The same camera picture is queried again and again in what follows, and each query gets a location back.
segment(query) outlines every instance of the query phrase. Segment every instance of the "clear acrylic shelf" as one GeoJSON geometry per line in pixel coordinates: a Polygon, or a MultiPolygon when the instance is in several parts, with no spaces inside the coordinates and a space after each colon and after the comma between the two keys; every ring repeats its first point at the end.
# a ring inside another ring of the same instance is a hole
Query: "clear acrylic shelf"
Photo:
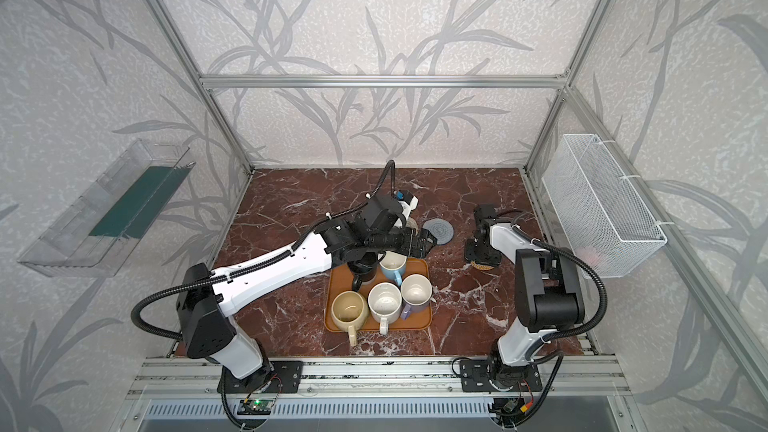
{"type": "Polygon", "coordinates": [[[132,143],[19,258],[49,277],[112,277],[195,162],[189,147],[132,143]]]}

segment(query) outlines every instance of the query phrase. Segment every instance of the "metal vent grille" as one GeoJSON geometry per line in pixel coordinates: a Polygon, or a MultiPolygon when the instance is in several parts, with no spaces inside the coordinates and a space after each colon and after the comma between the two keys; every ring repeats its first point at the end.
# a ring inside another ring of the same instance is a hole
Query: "metal vent grille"
{"type": "Polygon", "coordinates": [[[483,398],[278,399],[272,418],[487,417],[483,398]]]}
{"type": "MultiPolygon", "coordinates": [[[[233,400],[230,401],[234,411],[233,400]]],[[[224,418],[224,408],[220,400],[182,400],[182,399],[155,399],[152,400],[146,420],[162,419],[219,419],[224,418]]]]}
{"type": "MultiPolygon", "coordinates": [[[[235,400],[230,404],[235,407],[235,400]]],[[[353,418],[484,418],[484,398],[286,398],[277,399],[270,419],[353,418]]],[[[224,409],[216,399],[154,399],[146,420],[220,419],[224,409]]]]}

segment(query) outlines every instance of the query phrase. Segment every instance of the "purple mug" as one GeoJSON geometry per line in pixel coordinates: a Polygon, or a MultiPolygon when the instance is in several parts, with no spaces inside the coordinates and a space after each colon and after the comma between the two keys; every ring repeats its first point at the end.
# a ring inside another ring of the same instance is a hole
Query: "purple mug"
{"type": "Polygon", "coordinates": [[[402,294],[402,301],[405,303],[400,318],[406,320],[410,314],[421,312],[429,307],[429,299],[432,298],[432,284],[424,275],[410,274],[402,280],[400,294],[402,294]]]}

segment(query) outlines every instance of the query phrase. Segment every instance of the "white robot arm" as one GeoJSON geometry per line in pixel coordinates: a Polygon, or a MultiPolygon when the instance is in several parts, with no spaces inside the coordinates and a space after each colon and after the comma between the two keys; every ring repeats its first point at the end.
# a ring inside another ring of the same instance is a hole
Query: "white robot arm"
{"type": "Polygon", "coordinates": [[[436,244],[434,236],[404,226],[417,205],[408,191],[368,197],[349,222],[329,214],[299,241],[241,264],[213,271],[204,264],[191,267],[182,286],[189,290],[179,293],[177,301],[187,357],[216,360],[243,390],[264,384],[272,371],[270,362],[258,342],[237,325],[235,313],[283,285],[341,264],[359,277],[375,269],[386,251],[425,257],[436,244]]]}
{"type": "Polygon", "coordinates": [[[478,268],[493,268],[502,257],[514,264],[515,309],[518,316],[488,356],[488,376],[496,388],[520,381],[550,340],[584,320],[584,301],[576,264],[525,234],[520,226],[499,216],[491,205],[475,208],[475,234],[467,240],[465,259],[478,268]],[[544,280],[554,284],[545,285],[544,280]]]}

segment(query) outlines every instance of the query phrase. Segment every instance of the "marble tabletop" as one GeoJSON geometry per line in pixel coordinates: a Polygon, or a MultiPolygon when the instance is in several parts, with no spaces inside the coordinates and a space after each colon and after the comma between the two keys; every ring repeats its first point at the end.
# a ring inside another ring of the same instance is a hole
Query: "marble tabletop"
{"type": "MultiPolygon", "coordinates": [[[[303,226],[325,212],[361,201],[379,174],[378,168],[256,170],[216,266],[293,242],[303,226]]],[[[388,187],[389,179],[383,189],[388,187]]],[[[485,355],[504,334],[516,317],[514,266],[504,260],[498,268],[479,271],[464,263],[464,241],[475,228],[472,210],[483,203],[527,211],[518,223],[528,234],[542,236],[519,169],[404,168],[397,170],[396,187],[418,197],[412,217],[419,225],[444,218],[454,227],[453,240],[435,247],[426,259],[437,301],[432,324],[387,336],[358,333],[358,345],[351,348],[346,334],[329,332],[323,325],[330,273],[322,272],[275,290],[236,315],[268,356],[485,355]]],[[[575,338],[558,345],[566,354],[581,354],[575,338]]]]}

